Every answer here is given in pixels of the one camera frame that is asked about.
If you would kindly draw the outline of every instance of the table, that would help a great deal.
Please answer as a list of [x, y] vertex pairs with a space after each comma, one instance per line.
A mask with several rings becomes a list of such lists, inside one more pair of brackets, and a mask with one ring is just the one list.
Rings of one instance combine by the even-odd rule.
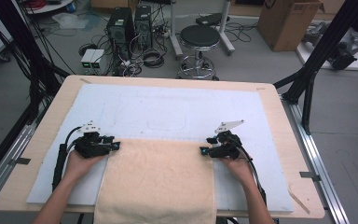
[[[40, 204], [28, 204], [26, 198], [37, 177], [40, 164], [65, 119], [78, 90], [85, 83], [132, 86], [176, 87], [231, 91], [256, 91], [262, 99], [271, 134], [286, 177], [295, 211], [291, 214], [272, 214], [274, 217], [322, 218], [324, 208], [310, 178], [299, 172], [308, 168], [302, 157], [289, 120], [275, 88], [266, 83], [214, 82], [207, 80], [160, 79], [138, 77], [69, 76], [48, 112], [39, 124], [22, 157], [31, 159], [28, 165], [17, 164], [0, 192], [0, 211], [38, 211]], [[67, 212], [92, 213], [94, 206], [68, 205]], [[220, 217], [244, 217], [246, 212], [219, 210]]]

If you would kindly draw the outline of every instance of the gray floor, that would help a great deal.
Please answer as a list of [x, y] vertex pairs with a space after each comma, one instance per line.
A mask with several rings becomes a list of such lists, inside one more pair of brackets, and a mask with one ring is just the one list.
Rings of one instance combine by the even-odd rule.
[[[90, 43], [95, 35], [103, 35], [106, 21], [91, 14], [82, 14], [83, 18], [92, 21], [87, 29], [58, 30], [57, 24], [51, 24], [52, 15], [47, 13], [39, 18], [42, 26], [51, 28], [53, 32], [47, 35], [48, 40], [75, 73], [83, 74], [78, 49]], [[194, 24], [195, 18], [178, 19], [176, 32]], [[252, 25], [257, 18], [232, 18], [230, 22]], [[274, 83], [292, 75], [302, 66], [295, 52], [272, 52], [256, 29], [245, 33], [252, 41], [233, 42], [236, 51], [231, 56], [227, 56], [223, 46], [204, 54], [214, 62], [220, 80]], [[248, 39], [245, 35], [241, 35], [241, 38]], [[138, 77], [175, 78], [179, 62], [175, 60], [169, 41], [166, 41], [166, 46], [165, 64], [158, 69], [144, 68]], [[183, 50], [184, 54], [192, 54], [188, 49]], [[69, 72], [64, 63], [53, 55], [56, 64]], [[28, 88], [29, 82], [14, 60], [10, 63], [0, 62], [0, 143], [28, 105]], [[287, 89], [283, 87], [278, 92], [283, 93]], [[350, 223], [358, 223], [358, 72], [320, 70], [314, 88], [310, 130]], [[34, 213], [0, 212], [0, 223], [27, 223], [33, 217]], [[91, 221], [91, 215], [87, 215], [84, 223]], [[63, 223], [75, 222], [76, 215], [66, 215]], [[327, 211], [323, 219], [282, 218], [281, 223], [326, 224], [333, 221]]]

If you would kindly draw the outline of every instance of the stool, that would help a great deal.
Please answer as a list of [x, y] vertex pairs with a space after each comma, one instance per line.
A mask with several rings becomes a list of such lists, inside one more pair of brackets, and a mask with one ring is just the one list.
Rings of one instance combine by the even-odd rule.
[[180, 62], [180, 72], [176, 78], [182, 78], [181, 74], [185, 74], [193, 78], [212, 76], [212, 80], [218, 81], [213, 62], [203, 57], [202, 52], [217, 46], [220, 40], [219, 32], [207, 25], [192, 25], [182, 30], [180, 39], [183, 46], [195, 50], [195, 55], [186, 56]]

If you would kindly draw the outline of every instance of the beige towel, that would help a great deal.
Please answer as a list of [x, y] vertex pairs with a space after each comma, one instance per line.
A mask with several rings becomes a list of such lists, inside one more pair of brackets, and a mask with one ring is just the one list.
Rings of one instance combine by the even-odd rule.
[[213, 161], [200, 146], [122, 140], [106, 166], [94, 223], [215, 223]]

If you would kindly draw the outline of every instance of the forearm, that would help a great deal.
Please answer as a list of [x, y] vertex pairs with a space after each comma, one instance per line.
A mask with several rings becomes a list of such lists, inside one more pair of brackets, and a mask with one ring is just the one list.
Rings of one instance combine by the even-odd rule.
[[63, 212], [71, 194], [72, 188], [76, 185], [75, 181], [62, 179], [57, 188], [48, 198], [48, 201], [40, 210], [33, 224], [58, 224], [61, 222]]
[[264, 204], [263, 198], [254, 183], [242, 184], [248, 205], [248, 215], [250, 224], [269, 224], [273, 223], [272, 217]]

